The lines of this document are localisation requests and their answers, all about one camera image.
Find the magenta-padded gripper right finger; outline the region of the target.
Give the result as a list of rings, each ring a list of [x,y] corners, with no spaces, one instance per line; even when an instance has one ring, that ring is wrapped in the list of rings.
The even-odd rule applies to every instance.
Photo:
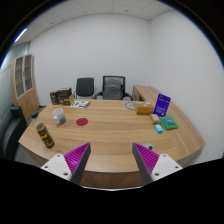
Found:
[[[157,154],[149,148],[134,143],[132,153],[136,160],[143,185],[147,185],[182,169],[168,154]]]

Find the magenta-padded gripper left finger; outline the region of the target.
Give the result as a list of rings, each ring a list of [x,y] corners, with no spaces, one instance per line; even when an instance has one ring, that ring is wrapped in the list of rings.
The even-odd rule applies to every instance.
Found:
[[[79,185],[90,153],[90,144],[86,143],[65,155],[56,154],[42,166],[42,169]]]

